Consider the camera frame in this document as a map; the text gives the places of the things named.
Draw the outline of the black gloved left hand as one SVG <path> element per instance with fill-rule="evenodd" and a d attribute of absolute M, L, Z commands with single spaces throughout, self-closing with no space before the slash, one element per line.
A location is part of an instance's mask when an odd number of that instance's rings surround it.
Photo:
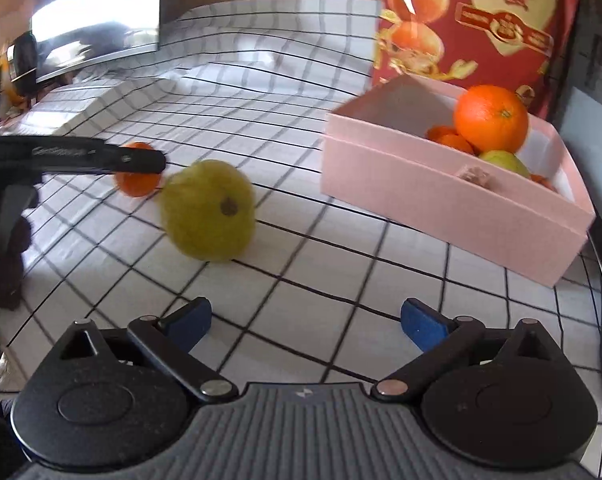
<path fill-rule="evenodd" d="M 24 252 L 32 244 L 32 225 L 27 218 L 16 220 L 7 248 L 0 256 L 0 309 L 16 310 L 22 296 Z"/>

